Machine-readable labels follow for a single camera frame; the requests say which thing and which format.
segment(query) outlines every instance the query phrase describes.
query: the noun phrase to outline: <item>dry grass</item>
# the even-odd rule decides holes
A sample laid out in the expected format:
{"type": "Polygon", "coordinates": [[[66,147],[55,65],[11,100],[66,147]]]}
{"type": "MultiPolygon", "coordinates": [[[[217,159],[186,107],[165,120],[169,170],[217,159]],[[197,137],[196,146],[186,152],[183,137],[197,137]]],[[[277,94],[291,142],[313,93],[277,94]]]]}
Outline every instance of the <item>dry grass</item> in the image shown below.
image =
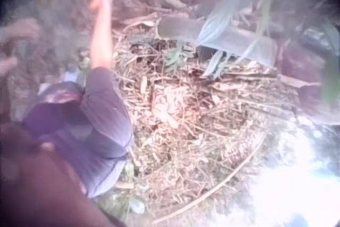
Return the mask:
{"type": "MultiPolygon", "coordinates": [[[[122,37],[117,47],[116,70],[135,130],[133,193],[153,217],[220,183],[272,118],[293,116],[294,94],[273,70],[246,61],[212,81],[200,78],[205,65],[190,58],[169,74],[163,53],[172,47],[164,40],[130,45],[122,37]]],[[[195,48],[183,51],[194,54],[195,48]]]]}

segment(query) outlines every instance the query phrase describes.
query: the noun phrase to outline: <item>purple shirt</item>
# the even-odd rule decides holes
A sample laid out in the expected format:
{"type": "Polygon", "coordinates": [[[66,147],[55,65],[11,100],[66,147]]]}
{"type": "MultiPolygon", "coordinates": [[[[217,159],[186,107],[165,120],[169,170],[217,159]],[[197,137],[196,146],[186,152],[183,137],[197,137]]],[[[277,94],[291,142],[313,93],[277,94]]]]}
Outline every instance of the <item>purple shirt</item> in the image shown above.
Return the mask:
{"type": "Polygon", "coordinates": [[[55,145],[89,197],[113,187],[133,141],[118,84],[112,83],[111,72],[104,68],[90,71],[85,89],[73,82],[50,86],[23,124],[39,143],[55,145]]]}

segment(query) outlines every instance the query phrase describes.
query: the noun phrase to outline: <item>dry twig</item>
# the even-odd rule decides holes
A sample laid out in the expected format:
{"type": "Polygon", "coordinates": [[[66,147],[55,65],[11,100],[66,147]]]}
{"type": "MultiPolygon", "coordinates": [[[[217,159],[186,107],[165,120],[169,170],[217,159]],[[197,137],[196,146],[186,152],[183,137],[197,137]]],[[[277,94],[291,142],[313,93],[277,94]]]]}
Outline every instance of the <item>dry twig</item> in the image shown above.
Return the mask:
{"type": "Polygon", "coordinates": [[[177,216],[179,214],[182,214],[183,212],[187,211],[188,209],[192,208],[193,206],[201,203],[202,201],[204,201],[206,198],[208,198],[210,195],[212,195],[214,192],[216,192],[218,189],[220,189],[221,187],[223,187],[225,185],[225,183],[229,182],[231,180],[232,177],[234,177],[243,166],[245,166],[245,164],[247,162],[249,162],[249,160],[254,156],[254,154],[258,151],[258,149],[261,147],[264,139],[266,136],[262,135],[260,138],[260,141],[258,143],[258,145],[256,146],[256,148],[253,150],[253,152],[225,179],[223,180],[221,183],[219,183],[217,186],[215,186],[214,188],[212,188],[210,191],[206,192],[205,194],[203,194],[201,197],[199,197],[198,199],[194,200],[193,202],[189,203],[188,205],[186,205],[185,207],[180,208],[179,210],[176,210],[175,212],[172,212],[171,214],[168,214],[166,216],[160,217],[156,220],[154,220],[152,223],[153,224],[157,224],[160,222],[163,222],[165,220],[168,220],[174,216],[177,216]]]}

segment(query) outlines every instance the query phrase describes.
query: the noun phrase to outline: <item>person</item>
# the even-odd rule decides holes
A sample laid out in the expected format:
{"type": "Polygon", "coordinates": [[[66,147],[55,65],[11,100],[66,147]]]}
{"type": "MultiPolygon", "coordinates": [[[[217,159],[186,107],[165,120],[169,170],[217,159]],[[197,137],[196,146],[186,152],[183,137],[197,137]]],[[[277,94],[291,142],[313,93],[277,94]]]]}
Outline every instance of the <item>person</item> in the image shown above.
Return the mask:
{"type": "MultiPolygon", "coordinates": [[[[110,72],[112,1],[92,0],[89,6],[96,23],[85,88],[73,82],[50,86],[21,123],[9,122],[4,87],[4,76],[18,61],[2,52],[1,217],[10,226],[121,225],[88,199],[113,187],[133,142],[132,125],[110,72]]],[[[31,19],[1,31],[1,50],[11,41],[39,34],[31,19]]]]}

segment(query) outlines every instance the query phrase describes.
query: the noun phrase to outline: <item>shirt sleeve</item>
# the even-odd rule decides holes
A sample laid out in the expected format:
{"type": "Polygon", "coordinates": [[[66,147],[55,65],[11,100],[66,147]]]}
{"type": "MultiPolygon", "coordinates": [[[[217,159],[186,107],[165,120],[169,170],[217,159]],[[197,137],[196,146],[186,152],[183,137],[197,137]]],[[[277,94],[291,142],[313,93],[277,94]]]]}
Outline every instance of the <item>shirt sleeve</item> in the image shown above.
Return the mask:
{"type": "Polygon", "coordinates": [[[93,127],[122,147],[133,140],[132,125],[110,70],[95,68],[87,77],[81,109],[93,127]]]}

